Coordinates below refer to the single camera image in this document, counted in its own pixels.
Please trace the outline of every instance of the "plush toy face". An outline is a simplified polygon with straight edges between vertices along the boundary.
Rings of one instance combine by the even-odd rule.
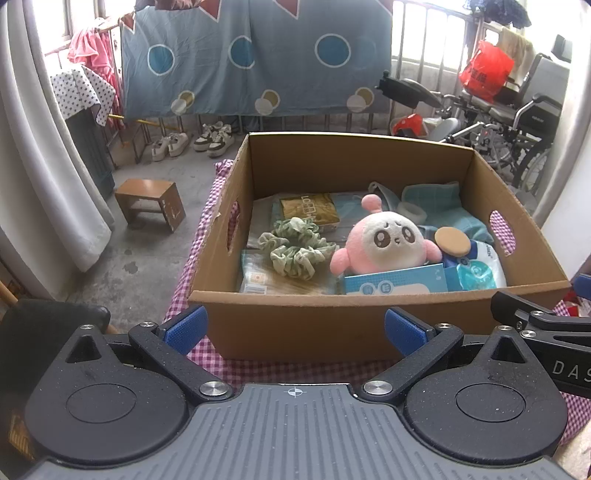
[[[395,212],[382,212],[381,200],[367,195],[362,205],[371,215],[353,227],[345,248],[337,250],[330,270],[340,275],[347,268],[368,274],[420,267],[427,260],[441,261],[437,245],[425,240],[417,226]]]

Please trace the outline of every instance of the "white tape roll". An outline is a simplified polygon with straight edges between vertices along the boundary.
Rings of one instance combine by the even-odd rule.
[[[415,225],[422,225],[427,220],[427,212],[413,203],[400,202],[396,212],[408,218]]]

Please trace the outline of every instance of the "red plastic bag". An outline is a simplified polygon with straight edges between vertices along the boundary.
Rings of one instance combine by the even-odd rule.
[[[409,128],[417,137],[420,137],[423,132],[423,117],[417,113],[404,117],[392,127],[392,135],[396,135],[401,128]]]
[[[478,42],[478,50],[460,74],[460,82],[472,95],[487,102],[499,93],[515,62],[499,47]]]

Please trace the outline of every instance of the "box handle hole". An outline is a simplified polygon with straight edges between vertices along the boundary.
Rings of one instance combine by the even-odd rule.
[[[228,221],[228,238],[226,240],[226,248],[230,251],[232,246],[232,240],[234,240],[234,234],[238,227],[238,220],[240,218],[240,204],[238,201],[234,201],[232,204],[232,210],[230,210],[230,219]]]
[[[505,220],[498,210],[493,210],[489,218],[489,224],[501,247],[503,247],[505,255],[511,255],[517,247],[517,242],[507,220]]]

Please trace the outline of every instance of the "green scrunchie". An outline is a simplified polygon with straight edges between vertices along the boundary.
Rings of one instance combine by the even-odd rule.
[[[312,219],[277,220],[270,233],[259,237],[259,247],[269,254],[273,268],[282,276],[309,280],[316,270],[313,265],[330,260],[339,248],[321,238]]]

